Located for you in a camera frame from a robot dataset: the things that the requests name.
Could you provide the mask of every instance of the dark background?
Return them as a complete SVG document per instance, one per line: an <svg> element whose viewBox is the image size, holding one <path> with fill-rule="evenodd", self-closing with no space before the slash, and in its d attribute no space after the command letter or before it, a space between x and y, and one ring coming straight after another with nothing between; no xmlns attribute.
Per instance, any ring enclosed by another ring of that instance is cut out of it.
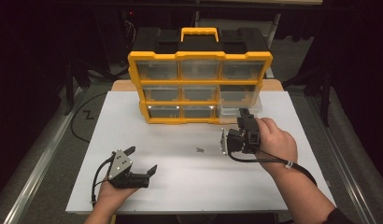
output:
<svg viewBox="0 0 383 224"><path fill-rule="evenodd" d="M315 37L300 74L317 66L330 68L332 86L383 176L383 1L324 3L352 9L285 12L276 38ZM204 13L256 18L255 13ZM0 2L0 191L58 108L69 61L82 59L106 70L110 63L126 63L131 40L124 16L135 29L177 29L192 23L191 11L135 9L130 14L124 8L55 7L39 0ZM77 67L81 72L74 76L85 79L87 67Z"/></svg>

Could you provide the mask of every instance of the finger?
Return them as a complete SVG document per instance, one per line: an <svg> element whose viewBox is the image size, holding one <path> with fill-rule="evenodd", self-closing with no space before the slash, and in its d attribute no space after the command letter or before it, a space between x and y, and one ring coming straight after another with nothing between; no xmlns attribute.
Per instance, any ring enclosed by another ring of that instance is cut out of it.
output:
<svg viewBox="0 0 383 224"><path fill-rule="evenodd" d="M267 125L267 128L270 131L270 133L277 133L279 131L277 124L272 119L262 118L262 121Z"/></svg>
<svg viewBox="0 0 383 224"><path fill-rule="evenodd" d="M261 132L261 135L265 136L270 133L270 130L268 130L267 125L261 119L256 118L256 121L258 122L259 131Z"/></svg>

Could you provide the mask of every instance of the white table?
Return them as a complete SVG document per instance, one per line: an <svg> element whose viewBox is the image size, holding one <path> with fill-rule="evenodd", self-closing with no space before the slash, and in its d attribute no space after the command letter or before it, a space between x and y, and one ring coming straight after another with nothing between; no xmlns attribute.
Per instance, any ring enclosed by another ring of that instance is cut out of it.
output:
<svg viewBox="0 0 383 224"><path fill-rule="evenodd" d="M261 91L263 112L295 138L299 164L317 180L334 203L305 136L291 98L285 91ZM141 189L119 214L186 214L266 212L287 210L277 187L258 163L232 161L220 151L224 125L147 124L139 112L135 91L110 91L96 124L66 211L92 210L91 187L98 166L112 151L136 147L130 156L133 173L144 174L158 164L147 189ZM106 173L104 167L99 179Z"/></svg>

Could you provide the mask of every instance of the yellow and black storage organizer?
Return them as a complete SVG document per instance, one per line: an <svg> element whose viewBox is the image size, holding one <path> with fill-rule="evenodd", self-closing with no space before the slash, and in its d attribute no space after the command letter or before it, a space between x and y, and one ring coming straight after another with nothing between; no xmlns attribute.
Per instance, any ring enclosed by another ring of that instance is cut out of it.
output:
<svg viewBox="0 0 383 224"><path fill-rule="evenodd" d="M252 28L139 28L128 56L142 115L166 124L221 123L251 108L272 59Z"/></svg>

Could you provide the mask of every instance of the right hand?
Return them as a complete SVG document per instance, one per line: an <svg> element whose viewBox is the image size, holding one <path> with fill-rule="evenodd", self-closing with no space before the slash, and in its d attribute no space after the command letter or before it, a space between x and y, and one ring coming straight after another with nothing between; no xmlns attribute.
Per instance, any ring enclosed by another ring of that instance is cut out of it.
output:
<svg viewBox="0 0 383 224"><path fill-rule="evenodd" d="M261 133L260 150L271 155L277 156L286 161L297 162L297 146L294 138L286 131L277 127L276 123L269 118L256 118ZM257 151L257 159L273 159L273 157ZM283 163L279 162L261 162L261 166L272 177L288 172Z"/></svg>

